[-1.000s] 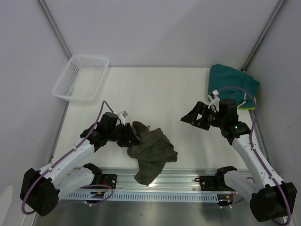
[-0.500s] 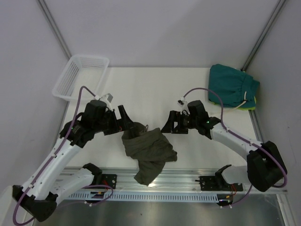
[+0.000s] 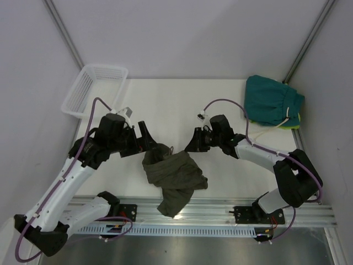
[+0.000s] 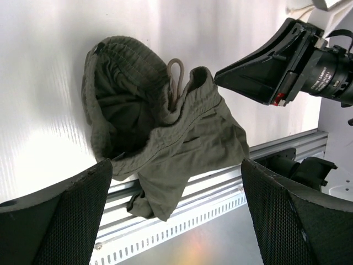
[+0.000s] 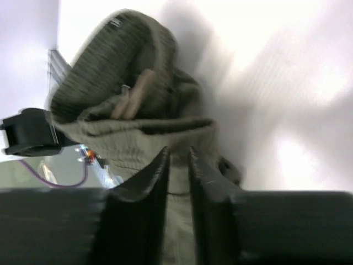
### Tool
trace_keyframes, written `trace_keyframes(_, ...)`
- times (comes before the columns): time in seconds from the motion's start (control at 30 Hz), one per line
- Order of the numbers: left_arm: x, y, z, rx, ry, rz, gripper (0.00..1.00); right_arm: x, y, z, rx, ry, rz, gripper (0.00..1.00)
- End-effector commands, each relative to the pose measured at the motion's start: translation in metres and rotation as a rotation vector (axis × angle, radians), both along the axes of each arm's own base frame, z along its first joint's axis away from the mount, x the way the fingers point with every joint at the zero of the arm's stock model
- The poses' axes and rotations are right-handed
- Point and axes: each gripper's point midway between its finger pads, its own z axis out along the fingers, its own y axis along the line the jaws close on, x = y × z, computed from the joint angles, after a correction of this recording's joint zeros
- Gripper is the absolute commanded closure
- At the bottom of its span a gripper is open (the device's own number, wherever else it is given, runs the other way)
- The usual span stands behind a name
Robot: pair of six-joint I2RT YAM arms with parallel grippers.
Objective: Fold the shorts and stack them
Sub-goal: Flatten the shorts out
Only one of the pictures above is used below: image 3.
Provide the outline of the olive green shorts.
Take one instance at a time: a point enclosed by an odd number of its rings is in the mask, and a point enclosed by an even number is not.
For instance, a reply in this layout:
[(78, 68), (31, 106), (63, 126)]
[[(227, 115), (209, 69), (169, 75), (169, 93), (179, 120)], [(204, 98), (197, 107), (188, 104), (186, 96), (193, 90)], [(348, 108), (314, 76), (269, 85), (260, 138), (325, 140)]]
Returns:
[(172, 147), (158, 144), (159, 147), (165, 148), (164, 160), (150, 162), (149, 150), (142, 160), (142, 167), (148, 183), (162, 189), (163, 200), (157, 210), (174, 218), (189, 203), (194, 191), (208, 188), (208, 179), (186, 151), (173, 153)]

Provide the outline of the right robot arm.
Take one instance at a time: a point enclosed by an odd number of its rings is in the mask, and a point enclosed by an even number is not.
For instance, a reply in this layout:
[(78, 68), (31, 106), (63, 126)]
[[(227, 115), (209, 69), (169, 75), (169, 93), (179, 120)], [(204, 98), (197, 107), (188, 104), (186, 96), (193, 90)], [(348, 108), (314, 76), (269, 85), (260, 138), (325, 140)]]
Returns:
[(218, 147), (225, 155), (250, 161), (274, 174), (276, 189), (260, 196), (250, 207), (256, 223), (265, 222), (275, 211), (288, 206), (299, 208), (310, 197), (321, 193), (323, 181), (304, 151), (282, 152), (260, 146), (247, 135), (234, 133), (224, 115), (209, 118), (200, 113), (197, 117), (202, 126), (194, 129), (186, 152), (207, 152)]

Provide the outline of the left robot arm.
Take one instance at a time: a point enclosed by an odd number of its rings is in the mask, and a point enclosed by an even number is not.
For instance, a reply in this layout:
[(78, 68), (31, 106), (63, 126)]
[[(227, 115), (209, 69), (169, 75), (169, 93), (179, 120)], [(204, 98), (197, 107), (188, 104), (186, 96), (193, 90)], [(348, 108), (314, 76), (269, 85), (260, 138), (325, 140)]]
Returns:
[(122, 219), (120, 200), (111, 193), (99, 193), (90, 203), (74, 213), (64, 210), (82, 184), (90, 178), (112, 154), (128, 157), (157, 147), (144, 121), (138, 122), (141, 137), (137, 137), (129, 118), (108, 113), (98, 127), (87, 126), (68, 153), (63, 169), (36, 205), (26, 214), (14, 216), (14, 227), (20, 233), (15, 248), (17, 261), (23, 239), (36, 246), (41, 254), (55, 255), (73, 233), (93, 221)]

